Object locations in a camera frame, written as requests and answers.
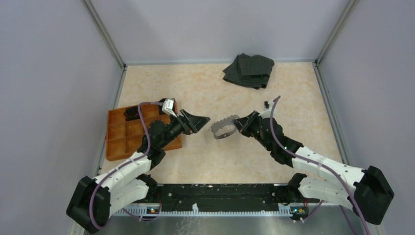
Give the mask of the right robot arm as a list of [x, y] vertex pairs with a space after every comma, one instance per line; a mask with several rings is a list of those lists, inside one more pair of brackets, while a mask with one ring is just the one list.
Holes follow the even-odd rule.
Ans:
[[324, 157], [285, 136], [274, 118], [257, 111], [232, 123], [240, 134], [256, 139], [276, 162], [311, 173], [287, 188], [290, 200], [320, 199], [346, 207], [370, 224], [383, 221], [394, 192], [379, 168], [363, 169]]

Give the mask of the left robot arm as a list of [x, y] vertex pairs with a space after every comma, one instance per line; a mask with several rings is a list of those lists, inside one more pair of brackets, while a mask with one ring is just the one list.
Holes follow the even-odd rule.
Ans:
[[155, 120], [145, 128], [141, 146], [123, 163], [94, 178], [83, 177], [77, 184], [66, 215], [90, 234], [103, 229], [112, 215], [127, 205], [152, 202], [157, 189], [147, 172], [164, 158], [164, 148], [179, 135], [198, 133], [209, 117], [192, 115], [184, 109], [165, 124]]

